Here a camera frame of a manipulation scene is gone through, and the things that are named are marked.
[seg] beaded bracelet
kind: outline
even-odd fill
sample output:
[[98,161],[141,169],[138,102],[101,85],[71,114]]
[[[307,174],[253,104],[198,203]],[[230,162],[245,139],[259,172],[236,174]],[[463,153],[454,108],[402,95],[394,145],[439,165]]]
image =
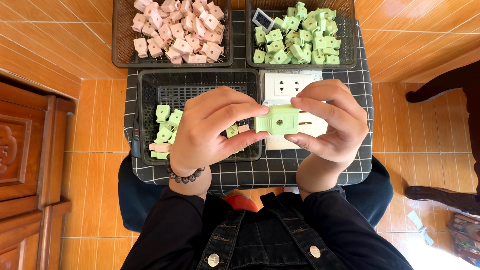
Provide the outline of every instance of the beaded bracelet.
[[170,167],[170,154],[167,155],[167,161],[165,161],[165,166],[167,167],[167,172],[170,173],[170,179],[175,179],[175,182],[177,183],[188,183],[188,182],[193,182],[197,179],[197,177],[200,177],[202,175],[202,172],[205,171],[205,167],[197,169],[192,175],[189,177],[181,177],[177,176],[172,168]]

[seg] person's left hand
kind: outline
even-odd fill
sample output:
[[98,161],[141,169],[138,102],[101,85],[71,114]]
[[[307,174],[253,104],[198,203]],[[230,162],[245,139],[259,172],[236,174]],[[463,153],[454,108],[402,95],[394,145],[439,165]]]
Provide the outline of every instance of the person's left hand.
[[187,177],[196,169],[226,159],[231,154],[264,139],[268,132],[254,130],[231,138],[219,134],[236,121],[268,113],[268,107],[227,86],[205,92],[185,104],[175,143],[170,149],[173,172]]

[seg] wall socket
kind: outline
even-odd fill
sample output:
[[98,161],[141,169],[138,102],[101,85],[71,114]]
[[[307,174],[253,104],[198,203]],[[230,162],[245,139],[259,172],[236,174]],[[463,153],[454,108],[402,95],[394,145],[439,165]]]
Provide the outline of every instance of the wall socket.
[[265,73],[266,106],[290,104],[290,99],[312,82],[311,74]]

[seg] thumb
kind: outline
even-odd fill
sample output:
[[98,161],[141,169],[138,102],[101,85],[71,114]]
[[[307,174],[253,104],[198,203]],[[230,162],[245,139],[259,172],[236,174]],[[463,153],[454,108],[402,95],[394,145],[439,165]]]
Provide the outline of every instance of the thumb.
[[255,133],[253,129],[246,132],[238,133],[237,135],[224,140],[223,151],[226,151],[227,153],[230,153],[229,155],[231,155],[232,153],[240,151],[247,146],[263,140],[267,137],[267,131],[260,131],[259,133]]
[[285,139],[317,155],[324,147],[323,144],[317,140],[317,138],[301,132],[298,132],[297,134],[285,135]]

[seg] hand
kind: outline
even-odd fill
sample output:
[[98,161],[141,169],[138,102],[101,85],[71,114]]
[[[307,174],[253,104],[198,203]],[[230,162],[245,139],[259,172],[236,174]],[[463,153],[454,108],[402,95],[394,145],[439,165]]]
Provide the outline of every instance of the hand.
[[227,86],[205,92],[185,104],[170,164],[175,174],[186,177],[247,146],[264,139],[268,132],[254,130],[229,139],[219,134],[236,121],[268,113],[268,107]]
[[285,139],[312,152],[297,170],[299,190],[309,194],[330,189],[352,163],[368,133],[367,112],[348,87],[335,79],[309,84],[291,99],[291,104],[328,123],[327,133],[316,138],[304,133],[285,135]]

